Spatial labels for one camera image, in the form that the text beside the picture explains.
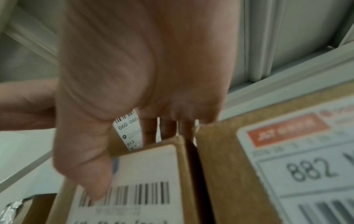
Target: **barcode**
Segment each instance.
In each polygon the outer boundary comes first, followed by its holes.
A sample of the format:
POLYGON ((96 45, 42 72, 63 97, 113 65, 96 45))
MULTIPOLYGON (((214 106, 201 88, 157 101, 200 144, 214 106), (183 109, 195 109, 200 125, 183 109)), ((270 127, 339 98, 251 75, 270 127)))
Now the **barcode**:
POLYGON ((99 201, 91 200, 84 191, 79 207, 161 204, 170 204, 170 186, 167 181, 111 187, 99 201))
POLYGON ((120 122, 120 121, 126 119, 127 117, 130 117, 130 116, 133 115, 133 114, 135 114, 134 111, 130 112, 129 114, 127 114, 127 115, 125 115, 125 116, 118 117, 118 118, 115 120, 115 122, 118 123, 118 122, 120 122))
POLYGON ((353 199, 321 201, 313 206, 300 204, 298 207, 308 224, 323 224, 320 216, 322 216, 322 220, 326 221, 326 224, 354 224, 353 199))

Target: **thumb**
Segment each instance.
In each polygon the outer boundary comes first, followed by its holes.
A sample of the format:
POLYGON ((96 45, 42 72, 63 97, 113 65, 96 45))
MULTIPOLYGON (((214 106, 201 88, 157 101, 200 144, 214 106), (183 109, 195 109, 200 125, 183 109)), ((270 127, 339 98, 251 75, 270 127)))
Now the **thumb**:
POLYGON ((82 185, 92 199, 101 198, 112 177, 111 159, 106 149, 113 120, 100 120, 86 113, 61 89, 56 112, 54 167, 82 185))

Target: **white label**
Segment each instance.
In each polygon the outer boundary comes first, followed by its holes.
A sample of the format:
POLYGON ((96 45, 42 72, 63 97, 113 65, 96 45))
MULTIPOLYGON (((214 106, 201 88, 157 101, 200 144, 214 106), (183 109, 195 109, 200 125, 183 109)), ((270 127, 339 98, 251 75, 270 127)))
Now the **white label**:
MULTIPOLYGON (((129 150, 139 149, 143 142, 141 138, 141 129, 139 119, 133 110, 129 114, 117 118, 113 122, 113 127, 129 150)), ((161 141, 160 128, 157 125, 156 142, 161 141)))
POLYGON ((113 161, 113 180, 99 201, 78 186, 67 224, 183 224, 176 148, 124 155, 113 161))
POLYGON ((241 128, 237 137, 284 223, 354 223, 354 96, 241 128))

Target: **hand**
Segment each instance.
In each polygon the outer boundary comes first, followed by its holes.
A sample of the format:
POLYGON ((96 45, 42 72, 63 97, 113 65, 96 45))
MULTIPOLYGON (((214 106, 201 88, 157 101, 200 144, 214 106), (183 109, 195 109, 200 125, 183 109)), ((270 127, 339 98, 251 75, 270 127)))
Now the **hand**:
POLYGON ((0 84, 0 131, 55 127, 58 79, 0 84))
POLYGON ((235 63, 237 0, 67 2, 54 166, 100 198, 115 118, 136 108, 144 144, 216 121, 235 63))

